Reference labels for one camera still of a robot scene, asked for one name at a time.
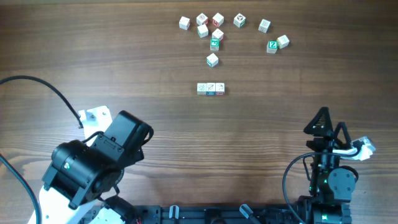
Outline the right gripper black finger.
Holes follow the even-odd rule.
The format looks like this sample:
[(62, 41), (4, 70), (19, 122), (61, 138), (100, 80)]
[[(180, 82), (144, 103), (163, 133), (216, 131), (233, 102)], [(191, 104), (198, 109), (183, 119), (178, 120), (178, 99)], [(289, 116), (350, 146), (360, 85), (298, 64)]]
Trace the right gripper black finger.
[(348, 128), (347, 128), (345, 122), (339, 122), (336, 125), (336, 128), (334, 130), (334, 139), (336, 141), (338, 140), (338, 135), (341, 130), (343, 131), (345, 143), (343, 143), (342, 141), (340, 141), (340, 142), (342, 143), (343, 146), (350, 146), (351, 145), (351, 136), (349, 135)]
[(321, 107), (315, 117), (303, 129), (305, 134), (315, 137), (331, 137), (333, 126), (328, 107)]

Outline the wooden block red side picture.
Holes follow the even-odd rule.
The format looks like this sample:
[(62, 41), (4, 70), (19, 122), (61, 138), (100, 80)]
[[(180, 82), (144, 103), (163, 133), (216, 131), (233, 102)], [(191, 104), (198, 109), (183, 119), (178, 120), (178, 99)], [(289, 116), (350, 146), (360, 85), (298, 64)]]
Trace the wooden block red side picture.
[(215, 92), (216, 92), (216, 95), (224, 95), (225, 94), (225, 84), (224, 83), (215, 83)]

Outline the wooden block blue side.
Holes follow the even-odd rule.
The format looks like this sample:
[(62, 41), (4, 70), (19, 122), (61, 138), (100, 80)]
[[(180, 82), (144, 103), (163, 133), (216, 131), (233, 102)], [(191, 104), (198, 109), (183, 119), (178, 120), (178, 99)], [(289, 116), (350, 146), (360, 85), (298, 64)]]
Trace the wooden block blue side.
[(215, 95), (216, 94), (216, 83), (207, 83), (206, 84), (206, 94), (207, 95)]

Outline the wooden block bee picture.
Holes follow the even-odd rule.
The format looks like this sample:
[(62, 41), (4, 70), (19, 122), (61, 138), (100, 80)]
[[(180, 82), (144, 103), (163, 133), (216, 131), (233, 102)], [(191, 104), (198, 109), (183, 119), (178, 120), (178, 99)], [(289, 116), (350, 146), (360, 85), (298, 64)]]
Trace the wooden block bee picture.
[(179, 28), (183, 29), (183, 30), (188, 30), (190, 27), (190, 19), (182, 16), (179, 20)]

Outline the plain wooden block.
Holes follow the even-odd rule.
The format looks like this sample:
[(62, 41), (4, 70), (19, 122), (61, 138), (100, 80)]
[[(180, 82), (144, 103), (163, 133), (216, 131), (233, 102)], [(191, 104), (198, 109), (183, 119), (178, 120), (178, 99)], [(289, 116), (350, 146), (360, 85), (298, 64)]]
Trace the plain wooden block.
[(206, 95), (207, 84), (206, 83), (197, 83), (197, 94), (198, 95)]

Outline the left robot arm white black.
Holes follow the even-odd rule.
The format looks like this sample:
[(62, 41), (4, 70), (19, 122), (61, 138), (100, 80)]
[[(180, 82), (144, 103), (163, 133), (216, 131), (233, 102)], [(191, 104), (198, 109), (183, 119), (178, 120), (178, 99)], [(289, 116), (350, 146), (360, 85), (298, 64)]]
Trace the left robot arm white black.
[(89, 124), (84, 129), (92, 135), (54, 149), (30, 223), (78, 223), (102, 193), (117, 187), (126, 167), (144, 159), (142, 147), (154, 134), (127, 111), (119, 112), (106, 131)]

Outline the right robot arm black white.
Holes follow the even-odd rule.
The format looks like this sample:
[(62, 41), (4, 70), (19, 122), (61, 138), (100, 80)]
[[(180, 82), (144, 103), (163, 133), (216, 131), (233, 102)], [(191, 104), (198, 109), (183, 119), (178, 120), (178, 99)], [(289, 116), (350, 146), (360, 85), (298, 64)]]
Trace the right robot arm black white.
[(306, 146), (315, 152), (311, 164), (308, 197), (297, 201), (297, 213), (302, 223), (352, 222), (349, 203), (358, 181), (358, 172), (350, 166), (341, 166), (341, 154), (335, 149), (348, 152), (351, 137), (344, 122), (333, 127), (329, 109), (322, 107), (304, 128), (304, 133), (314, 137)]

